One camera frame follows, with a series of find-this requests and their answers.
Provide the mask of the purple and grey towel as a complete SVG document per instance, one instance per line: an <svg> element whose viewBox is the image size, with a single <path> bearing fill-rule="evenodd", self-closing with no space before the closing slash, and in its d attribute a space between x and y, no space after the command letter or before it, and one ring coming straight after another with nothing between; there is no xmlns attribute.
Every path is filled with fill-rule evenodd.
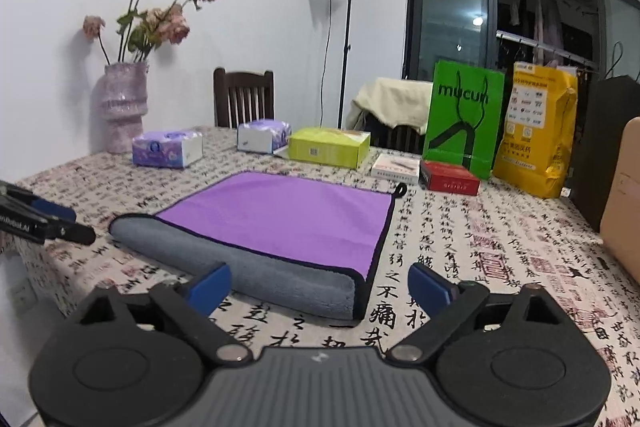
<svg viewBox="0 0 640 427"><path fill-rule="evenodd" d="M324 319L358 323L397 199L390 192L256 171L232 174L154 215L126 213L108 233L191 277L224 262L231 291Z"/></svg>

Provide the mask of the calligraphy print tablecloth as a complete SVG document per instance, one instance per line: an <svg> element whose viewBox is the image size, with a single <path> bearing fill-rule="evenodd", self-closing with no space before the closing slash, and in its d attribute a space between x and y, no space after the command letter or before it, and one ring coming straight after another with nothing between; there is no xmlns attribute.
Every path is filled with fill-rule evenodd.
<svg viewBox="0 0 640 427"><path fill-rule="evenodd" d="M46 199L72 207L96 230L96 243L30 245L2 239L2 249L24 262L37 291L70 314L93 287L146 291L173 279L174 270L130 254L107 235L123 213L160 211L233 173L299 176L388 192L392 184L355 170L322 167L272 156L244 154L232 130L203 130L203 158L186 170L137 168L126 155L99 153L23 180ZM474 197L412 186L396 205L363 320L342 329L328 321L233 294L214 321L254 351L265 347L390 349L426 322L410 298L408 270L421 262L450 281L475 281L495 293L527 283L544 286L585 333L612 376L599 424L639 421L639 288L604 249L598 234L565 199L540 199L498 180Z"/></svg>

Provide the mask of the red flat box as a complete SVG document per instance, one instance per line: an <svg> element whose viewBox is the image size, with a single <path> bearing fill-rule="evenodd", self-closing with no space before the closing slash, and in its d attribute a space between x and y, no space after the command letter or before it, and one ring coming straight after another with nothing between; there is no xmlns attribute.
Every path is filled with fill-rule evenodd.
<svg viewBox="0 0 640 427"><path fill-rule="evenodd" d="M476 196L480 189L480 179L462 166L422 160L421 174L433 192Z"/></svg>

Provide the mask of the purple tissue pack near vase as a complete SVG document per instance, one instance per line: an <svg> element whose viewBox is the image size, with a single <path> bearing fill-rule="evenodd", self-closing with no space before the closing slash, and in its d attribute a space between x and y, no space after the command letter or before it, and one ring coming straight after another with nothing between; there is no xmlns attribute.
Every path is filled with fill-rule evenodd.
<svg viewBox="0 0 640 427"><path fill-rule="evenodd" d="M149 131L132 140L136 166L184 169L203 157L203 135L198 131Z"/></svg>

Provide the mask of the yellow plastic bag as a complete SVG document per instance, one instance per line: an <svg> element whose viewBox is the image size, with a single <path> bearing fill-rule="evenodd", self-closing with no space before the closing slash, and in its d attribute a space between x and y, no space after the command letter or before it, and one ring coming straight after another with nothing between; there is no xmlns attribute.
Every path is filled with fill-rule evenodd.
<svg viewBox="0 0 640 427"><path fill-rule="evenodd" d="M578 82L565 70L518 62L492 174L540 198L558 198L572 157Z"/></svg>

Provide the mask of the chair under cream cloth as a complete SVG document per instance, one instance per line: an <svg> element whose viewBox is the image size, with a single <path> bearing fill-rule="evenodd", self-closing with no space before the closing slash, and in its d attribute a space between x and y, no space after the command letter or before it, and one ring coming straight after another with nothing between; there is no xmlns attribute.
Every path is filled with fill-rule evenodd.
<svg viewBox="0 0 640 427"><path fill-rule="evenodd" d="M399 150L399 152L421 155L424 149L425 136L408 126L388 127L374 115L365 113L362 118L362 130L371 135L374 147Z"/></svg>

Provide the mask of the pink hard case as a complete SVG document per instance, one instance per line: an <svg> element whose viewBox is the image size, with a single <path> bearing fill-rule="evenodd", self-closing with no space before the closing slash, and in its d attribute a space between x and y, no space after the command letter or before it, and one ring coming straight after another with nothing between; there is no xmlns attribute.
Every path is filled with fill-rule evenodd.
<svg viewBox="0 0 640 427"><path fill-rule="evenodd" d="M600 224L605 248L640 281L640 118L626 124Z"/></svg>

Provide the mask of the purple white tissue pack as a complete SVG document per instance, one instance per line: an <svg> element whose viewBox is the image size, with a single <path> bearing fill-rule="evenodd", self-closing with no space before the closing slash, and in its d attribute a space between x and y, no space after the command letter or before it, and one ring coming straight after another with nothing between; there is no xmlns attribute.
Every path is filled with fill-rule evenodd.
<svg viewBox="0 0 640 427"><path fill-rule="evenodd" d="M236 148L240 152L272 154L288 145L291 126L284 121L258 119L236 129Z"/></svg>

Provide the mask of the green mucun paper bag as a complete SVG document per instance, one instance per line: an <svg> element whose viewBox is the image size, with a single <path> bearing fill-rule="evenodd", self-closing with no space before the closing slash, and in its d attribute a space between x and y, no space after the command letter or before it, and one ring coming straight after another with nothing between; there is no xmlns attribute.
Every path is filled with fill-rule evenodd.
<svg viewBox="0 0 640 427"><path fill-rule="evenodd" d="M490 177L501 122L504 75L491 69L435 64L423 158Z"/></svg>

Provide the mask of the dried pink roses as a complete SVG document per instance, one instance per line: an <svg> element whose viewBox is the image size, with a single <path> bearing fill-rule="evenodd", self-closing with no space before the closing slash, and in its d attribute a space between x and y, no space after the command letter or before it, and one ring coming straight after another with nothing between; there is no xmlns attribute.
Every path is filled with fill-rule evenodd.
<svg viewBox="0 0 640 427"><path fill-rule="evenodd" d="M141 63L163 44L178 46L190 34L184 8L192 5L199 11L207 3L218 0L172 0L166 8L143 9L141 0L129 0L126 12L116 20L118 35L117 56L111 58L105 49L102 34L105 20L87 15L82 22L82 33L95 41L108 65L115 63Z"/></svg>

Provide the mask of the cream cloth on chair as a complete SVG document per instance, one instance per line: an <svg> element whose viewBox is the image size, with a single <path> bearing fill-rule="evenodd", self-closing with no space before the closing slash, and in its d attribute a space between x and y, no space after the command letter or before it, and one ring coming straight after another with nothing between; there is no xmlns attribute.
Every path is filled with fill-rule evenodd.
<svg viewBox="0 0 640 427"><path fill-rule="evenodd" d="M432 93L433 85L427 81L378 77L350 102L345 128L362 130L364 117L372 115L390 129L405 126L424 135Z"/></svg>

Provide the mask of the dark wooden chair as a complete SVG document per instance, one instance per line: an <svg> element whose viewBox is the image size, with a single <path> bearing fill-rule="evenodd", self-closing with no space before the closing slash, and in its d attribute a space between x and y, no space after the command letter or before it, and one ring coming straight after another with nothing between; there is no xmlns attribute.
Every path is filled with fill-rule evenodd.
<svg viewBox="0 0 640 427"><path fill-rule="evenodd" d="M274 118L273 72L213 71L215 124L236 129L240 124Z"/></svg>

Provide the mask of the black paper bag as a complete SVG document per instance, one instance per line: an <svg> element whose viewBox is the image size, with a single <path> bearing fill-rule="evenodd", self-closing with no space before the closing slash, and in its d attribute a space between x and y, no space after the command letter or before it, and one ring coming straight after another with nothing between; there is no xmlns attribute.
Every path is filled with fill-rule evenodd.
<svg viewBox="0 0 640 427"><path fill-rule="evenodd" d="M591 85L570 200L596 232L611 192L624 129L638 116L636 78L608 74Z"/></svg>

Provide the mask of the dark framed glass door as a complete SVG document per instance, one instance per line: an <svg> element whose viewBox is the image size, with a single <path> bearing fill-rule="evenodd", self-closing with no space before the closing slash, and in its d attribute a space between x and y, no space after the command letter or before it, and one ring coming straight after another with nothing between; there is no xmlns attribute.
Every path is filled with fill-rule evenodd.
<svg viewBox="0 0 640 427"><path fill-rule="evenodd" d="M552 61L590 78L639 77L639 0L408 0L402 75L436 62L507 70Z"/></svg>

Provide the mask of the studio light on stand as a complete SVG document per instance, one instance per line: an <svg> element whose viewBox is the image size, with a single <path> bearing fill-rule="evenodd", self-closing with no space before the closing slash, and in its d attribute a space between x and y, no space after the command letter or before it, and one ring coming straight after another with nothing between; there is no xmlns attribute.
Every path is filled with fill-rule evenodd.
<svg viewBox="0 0 640 427"><path fill-rule="evenodd" d="M344 38L343 38L342 59L341 59L341 78L340 78L340 89L338 89L338 104L337 104L337 116L336 116L337 128L343 127L344 114L345 114L345 94L346 94L348 59L349 59L350 49L352 48L352 45L350 44L350 32L352 31L352 2L354 2L354 0L346 0ZM328 27L326 28L326 47L324 48L324 57L323 57L324 65L326 65L326 60L329 58L329 45L331 43L331 31L332 31L333 0L328 0L328 11L329 11L329 14L328 14Z"/></svg>

